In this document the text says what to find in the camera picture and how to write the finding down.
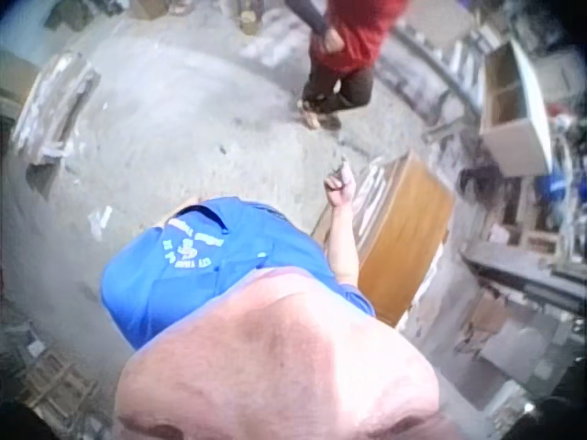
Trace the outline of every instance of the blue shirt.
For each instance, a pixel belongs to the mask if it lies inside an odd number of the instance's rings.
[[[191,206],[135,238],[105,268],[102,301],[136,349],[255,269],[309,272],[366,314],[360,292],[337,283],[322,248],[279,212],[236,197]]]

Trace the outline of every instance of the scrap pile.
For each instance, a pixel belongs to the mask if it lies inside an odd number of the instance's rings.
[[[80,53],[53,57],[37,76],[11,137],[17,153],[32,165],[65,156],[64,139],[100,75]]]

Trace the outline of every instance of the person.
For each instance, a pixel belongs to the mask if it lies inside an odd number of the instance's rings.
[[[186,203],[111,260],[103,301],[138,350],[118,438],[383,439],[434,420],[434,370],[357,287],[346,161],[325,188],[327,257],[277,210],[228,197]]]
[[[312,0],[285,4],[312,29],[312,67],[298,107],[310,128],[338,129],[337,112],[371,100],[373,64],[407,0],[327,0],[324,16]]]

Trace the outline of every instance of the red jacket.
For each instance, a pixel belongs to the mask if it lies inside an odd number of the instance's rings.
[[[313,34],[311,57],[341,73],[372,66],[389,29],[405,11],[407,3],[408,0],[328,0],[328,26],[340,34],[345,49],[327,54],[322,50],[322,38]]]

